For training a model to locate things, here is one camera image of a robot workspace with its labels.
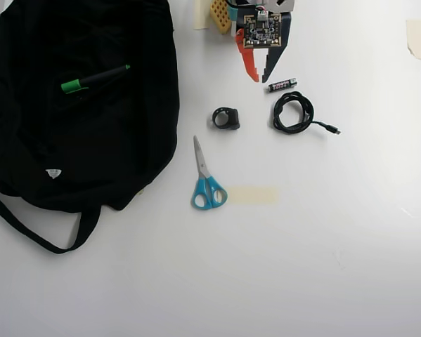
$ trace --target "cable connector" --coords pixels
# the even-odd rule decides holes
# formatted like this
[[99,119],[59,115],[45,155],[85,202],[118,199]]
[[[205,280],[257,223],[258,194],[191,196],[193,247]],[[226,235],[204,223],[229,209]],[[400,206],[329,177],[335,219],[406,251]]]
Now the cable connector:
[[336,135],[339,135],[341,133],[341,131],[338,128],[336,128],[332,125],[326,125],[325,129],[329,132],[335,133]]

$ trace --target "battery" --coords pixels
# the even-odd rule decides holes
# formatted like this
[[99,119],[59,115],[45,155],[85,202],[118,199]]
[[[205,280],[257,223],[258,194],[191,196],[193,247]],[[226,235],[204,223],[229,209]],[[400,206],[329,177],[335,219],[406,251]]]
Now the battery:
[[276,91],[286,90],[297,86],[296,79],[288,79],[287,81],[282,81],[278,83],[273,83],[268,86],[269,92],[274,93]]

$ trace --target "beige tape strip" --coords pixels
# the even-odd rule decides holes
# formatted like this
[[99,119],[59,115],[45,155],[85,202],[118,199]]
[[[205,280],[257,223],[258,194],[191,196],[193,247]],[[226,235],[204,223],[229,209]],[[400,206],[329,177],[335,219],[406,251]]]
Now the beige tape strip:
[[276,187],[238,186],[227,189],[228,203],[239,205],[272,205],[279,202]]
[[421,60],[421,20],[407,20],[408,50]]
[[195,29],[208,28],[212,18],[210,17],[210,6],[212,0],[195,0],[195,20],[193,27]]

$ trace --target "black backpack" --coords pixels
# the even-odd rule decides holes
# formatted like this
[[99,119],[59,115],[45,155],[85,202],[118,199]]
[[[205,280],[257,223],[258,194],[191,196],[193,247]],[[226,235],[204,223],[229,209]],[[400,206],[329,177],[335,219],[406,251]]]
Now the black backpack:
[[122,210],[170,162],[178,115],[167,0],[15,0],[0,19],[0,193],[82,215],[69,249],[1,201],[0,215],[77,249],[102,205]]

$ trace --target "yellow component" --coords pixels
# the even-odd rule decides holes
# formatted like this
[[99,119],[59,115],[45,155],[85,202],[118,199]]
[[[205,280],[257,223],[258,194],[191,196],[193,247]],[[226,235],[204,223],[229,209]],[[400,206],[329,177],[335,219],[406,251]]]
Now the yellow component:
[[210,16],[216,23],[220,33],[226,34],[231,30],[232,22],[229,19],[226,0],[214,0],[210,6]]

